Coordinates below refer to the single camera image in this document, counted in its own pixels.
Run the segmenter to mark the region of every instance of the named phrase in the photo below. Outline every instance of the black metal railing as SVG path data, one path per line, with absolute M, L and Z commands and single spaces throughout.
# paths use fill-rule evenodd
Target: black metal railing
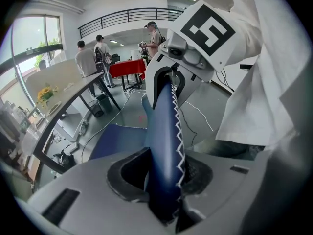
M 167 8 L 137 8 L 117 11 L 108 15 L 105 15 L 101 18 L 90 21 L 82 26 L 80 26 L 79 33 L 80 37 L 86 37 L 87 35 L 110 27 L 116 24 L 129 23 L 139 20 L 168 20 L 174 21 L 178 18 L 183 11 L 167 9 Z

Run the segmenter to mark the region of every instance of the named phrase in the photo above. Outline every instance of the man in white shirt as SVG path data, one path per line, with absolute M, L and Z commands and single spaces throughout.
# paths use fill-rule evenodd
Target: man in white shirt
M 229 98 L 222 123 L 194 151 L 253 159 L 294 130 L 280 98 L 308 65 L 312 43 L 284 0 L 233 0 L 230 12 L 217 12 L 240 34 L 229 64 L 257 60 Z
M 97 44 L 94 46 L 93 50 L 96 51 L 96 48 L 99 48 L 100 51 L 103 53 L 104 57 L 102 58 L 102 62 L 104 63 L 104 69 L 105 69 L 105 74 L 104 74 L 104 81 L 107 84 L 109 88 L 113 88 L 115 84 L 113 83 L 112 77 L 109 73 L 110 70 L 110 63 L 111 63 L 111 55 L 109 54 L 109 46 L 103 42 L 103 37 L 101 35 L 97 35 Z
M 99 71 L 97 70 L 95 63 L 96 56 L 92 49 L 86 49 L 84 41 L 78 41 L 77 47 L 79 52 L 75 56 L 75 61 L 78 68 L 81 70 L 83 77 L 98 73 Z M 99 87 L 101 93 L 104 93 L 102 86 L 105 86 L 105 84 L 103 83 L 101 85 L 100 82 L 95 82 L 95 84 Z M 96 97 L 93 84 L 89 86 L 89 90 L 91 95 Z

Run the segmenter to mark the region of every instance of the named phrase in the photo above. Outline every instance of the white sleeve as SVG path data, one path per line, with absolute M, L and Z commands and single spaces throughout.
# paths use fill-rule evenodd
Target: white sleeve
M 261 52 L 263 44 L 258 12 L 254 0 L 233 0 L 230 12 L 217 9 L 239 34 L 239 41 L 226 65 L 235 64 Z
M 110 48 L 107 44 L 103 44 L 105 47 L 105 53 L 110 53 Z

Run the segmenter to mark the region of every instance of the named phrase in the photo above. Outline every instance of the black cable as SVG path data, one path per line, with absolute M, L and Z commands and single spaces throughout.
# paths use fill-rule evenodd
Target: black cable
M 225 86 L 229 87 L 232 92 L 234 92 L 233 88 L 231 88 L 231 87 L 229 86 L 229 84 L 228 84 L 228 82 L 227 82 L 227 80 L 226 80 L 226 72 L 225 72 L 225 76 L 224 76 L 223 72 L 221 72 L 221 73 L 222 73 L 222 76 L 223 76 L 225 82 L 223 83 L 223 82 L 220 80 L 219 76 L 217 75 L 217 72 L 215 71 L 215 74 L 216 74 L 218 80 L 219 80 L 222 84 L 224 84 Z
M 184 118 L 184 121 L 185 121 L 185 123 L 186 123 L 188 129 L 189 129 L 192 133 L 195 134 L 195 136 L 192 138 L 192 141 L 191 141 L 191 146 L 193 146 L 193 145 L 194 145 L 194 139 L 195 139 L 195 137 L 196 137 L 196 135 L 197 135 L 197 132 L 194 132 L 194 131 L 189 127 L 189 125 L 188 125 L 188 123 L 187 123 L 187 121 L 186 121 L 186 119 L 185 119 L 184 112 L 182 111 L 182 109 L 180 109 L 180 110 L 181 110 L 182 117 Z

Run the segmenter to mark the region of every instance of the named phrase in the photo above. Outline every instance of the white zigzag stitching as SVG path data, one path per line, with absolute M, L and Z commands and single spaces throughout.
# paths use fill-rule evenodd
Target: white zigzag stitching
M 177 133 L 176 137 L 179 139 L 180 141 L 180 144 L 178 145 L 177 149 L 176 149 L 176 152 L 178 152 L 178 154 L 180 155 L 181 157 L 181 161 L 179 162 L 179 164 L 176 166 L 176 168 L 178 170 L 180 170 L 182 172 L 182 176 L 181 178 L 179 179 L 179 181 L 177 182 L 177 186 L 179 188 L 181 188 L 181 183 L 185 177 L 185 170 L 181 167 L 184 162 L 185 162 L 185 153 L 184 153 L 184 144 L 183 144 L 183 141 L 182 141 L 182 138 L 181 138 L 181 135 L 182 135 L 182 129 L 181 129 L 181 122 L 180 122 L 180 119 L 179 119 L 179 113 L 178 113 L 178 105 L 177 105 L 177 97 L 176 97 L 176 93 L 175 93 L 175 88 L 172 84 L 172 103 L 175 105 L 174 106 L 174 110 L 176 111 L 176 114 L 175 114 L 175 117 L 177 118 L 177 123 L 175 124 L 175 126 L 178 128 L 179 132 Z

